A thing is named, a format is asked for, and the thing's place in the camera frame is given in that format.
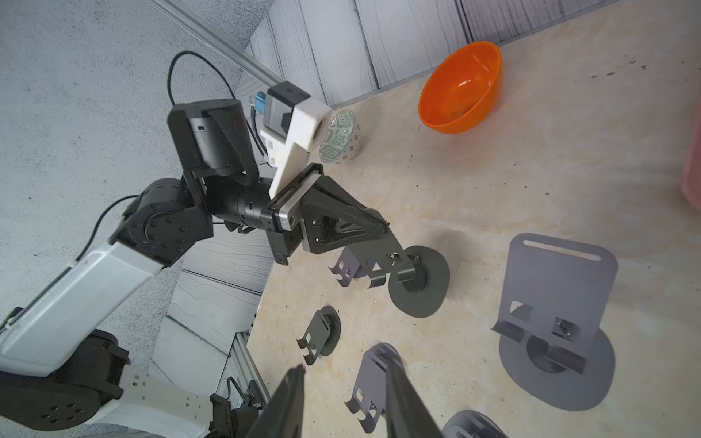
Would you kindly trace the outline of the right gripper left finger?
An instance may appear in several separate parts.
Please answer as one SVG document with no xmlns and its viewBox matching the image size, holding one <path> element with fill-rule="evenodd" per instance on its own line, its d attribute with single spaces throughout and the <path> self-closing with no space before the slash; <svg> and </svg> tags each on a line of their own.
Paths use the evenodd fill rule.
<svg viewBox="0 0 701 438">
<path fill-rule="evenodd" d="M 246 438 L 300 438 L 304 412 L 305 367 L 288 370 L 262 414 L 246 434 Z"/>
</svg>

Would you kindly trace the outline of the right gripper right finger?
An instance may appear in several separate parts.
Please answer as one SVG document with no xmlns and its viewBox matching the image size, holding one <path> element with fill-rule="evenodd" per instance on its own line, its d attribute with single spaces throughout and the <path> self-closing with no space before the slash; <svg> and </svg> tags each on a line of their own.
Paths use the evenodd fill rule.
<svg viewBox="0 0 701 438">
<path fill-rule="evenodd" d="M 442 437 L 440 429 L 409 381 L 401 358 L 383 350 L 385 417 L 388 437 Z"/>
</svg>

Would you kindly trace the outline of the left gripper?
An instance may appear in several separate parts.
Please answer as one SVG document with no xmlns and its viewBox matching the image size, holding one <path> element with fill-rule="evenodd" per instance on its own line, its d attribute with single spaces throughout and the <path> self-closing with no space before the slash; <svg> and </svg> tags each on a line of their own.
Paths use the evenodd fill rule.
<svg viewBox="0 0 701 438">
<path fill-rule="evenodd" d="M 306 219 L 311 222 L 303 223 L 301 231 L 301 201 L 305 195 Z M 348 223 L 343 228 L 338 222 L 321 222 L 325 217 Z M 268 244 L 274 261 L 283 266 L 301 243 L 302 235 L 304 249 L 319 255 L 380 239 L 388 231 L 383 217 L 324 175 L 321 164 L 307 166 L 267 207 Z"/>
</svg>

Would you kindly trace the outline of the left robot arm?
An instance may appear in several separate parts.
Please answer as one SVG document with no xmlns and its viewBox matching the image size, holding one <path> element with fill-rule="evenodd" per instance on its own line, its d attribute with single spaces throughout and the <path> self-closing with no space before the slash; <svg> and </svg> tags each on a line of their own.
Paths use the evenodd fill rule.
<svg viewBox="0 0 701 438">
<path fill-rule="evenodd" d="M 1 328 L 1 415 L 36 431 L 113 423 L 165 437 L 234 437 L 241 410 L 155 381 L 100 323 L 144 283 L 211 238 L 265 232 L 276 261 L 298 246 L 322 254 L 387 237 L 389 227 L 323 173 L 302 164 L 286 182 L 260 176 L 239 100 L 172 107 L 167 124 L 183 168 L 131 199 L 110 239 L 84 250 Z"/>
</svg>

